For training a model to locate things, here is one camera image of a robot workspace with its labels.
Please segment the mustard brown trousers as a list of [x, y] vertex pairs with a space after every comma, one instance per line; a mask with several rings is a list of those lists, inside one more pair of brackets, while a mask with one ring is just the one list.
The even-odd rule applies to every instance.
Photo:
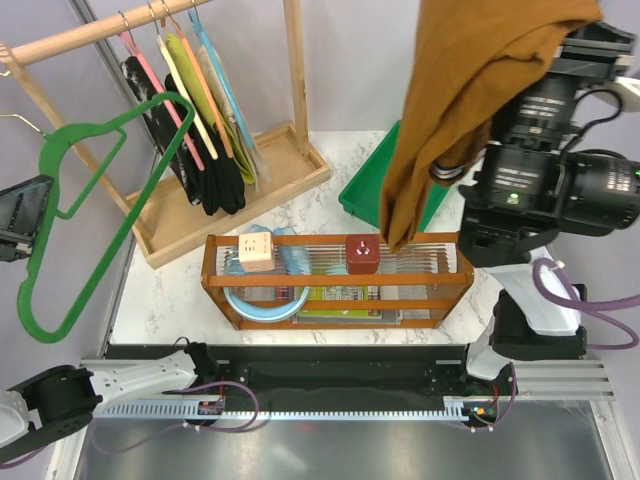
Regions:
[[381, 190], [380, 231], [391, 250], [417, 233], [433, 185], [451, 185], [470, 169], [498, 110], [547, 73], [569, 33], [602, 17], [595, 1], [421, 2]]

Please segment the green velvet hanger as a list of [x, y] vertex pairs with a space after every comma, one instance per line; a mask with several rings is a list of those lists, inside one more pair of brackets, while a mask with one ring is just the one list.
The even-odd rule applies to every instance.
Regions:
[[[93, 269], [87, 282], [80, 290], [78, 296], [71, 304], [60, 325], [54, 330], [45, 329], [38, 323], [33, 314], [32, 299], [54, 221], [56, 219], [69, 220], [73, 218], [81, 205], [87, 199], [88, 195], [91, 193], [91, 190], [95, 187], [98, 181], [102, 179], [106, 169], [110, 166], [116, 155], [126, 143], [127, 132], [124, 130], [124, 125], [143, 115], [155, 106], [166, 102], [177, 103], [186, 108], [187, 114], [184, 121], [181, 126], [178, 127], [178, 130], [167, 147], [166, 152], [157, 162], [155, 169], [150, 174], [150, 177], [142, 189], [138, 199], [130, 208], [129, 213], [126, 215], [123, 223], [114, 234], [113, 239], [106, 247], [100, 260]], [[141, 103], [133, 109], [105, 123], [74, 123], [65, 125], [52, 133], [45, 133], [43, 135], [44, 145], [40, 151], [38, 168], [40, 174], [53, 178], [53, 186], [49, 194], [42, 223], [40, 224], [34, 246], [31, 249], [31, 255], [26, 265], [26, 278], [20, 284], [17, 293], [17, 313], [20, 323], [26, 333], [28, 333], [37, 342], [42, 344], [54, 344], [65, 339], [69, 335], [81, 313], [84, 311], [87, 303], [91, 299], [95, 289], [104, 277], [106, 271], [109, 269], [122, 244], [128, 237], [129, 231], [132, 229], [134, 223], [141, 214], [143, 207], [159, 183], [162, 174], [168, 167], [182, 140], [188, 133], [189, 128], [194, 123], [195, 117], [196, 109], [190, 101], [184, 99], [177, 93], [164, 92], [153, 96], [151, 100]], [[83, 190], [76, 197], [70, 208], [66, 211], [60, 210], [59, 200], [61, 189], [59, 185], [59, 173], [62, 160], [64, 159], [67, 151], [87, 138], [104, 136], [112, 132], [119, 134], [118, 141], [109, 151], [104, 161], [99, 165], [97, 172], [93, 174]]]

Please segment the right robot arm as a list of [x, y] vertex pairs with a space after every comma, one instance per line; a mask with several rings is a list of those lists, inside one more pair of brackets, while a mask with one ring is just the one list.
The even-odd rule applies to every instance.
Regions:
[[625, 101], [621, 81], [632, 33], [603, 22], [568, 34], [537, 82], [493, 117], [458, 238], [469, 262], [501, 285], [491, 321], [466, 351], [458, 381], [477, 394], [511, 361], [581, 357], [587, 334], [579, 290], [560, 275], [548, 245], [560, 234], [601, 237], [639, 215], [639, 166], [619, 153], [578, 150], [586, 134], [572, 117], [591, 94]]

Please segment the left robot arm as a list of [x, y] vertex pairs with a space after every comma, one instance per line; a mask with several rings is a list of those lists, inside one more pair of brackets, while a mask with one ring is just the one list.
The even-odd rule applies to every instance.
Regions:
[[190, 387], [211, 392], [219, 372], [207, 346], [198, 342], [127, 368], [62, 365], [45, 370], [1, 392], [1, 467], [25, 463], [117, 405]]

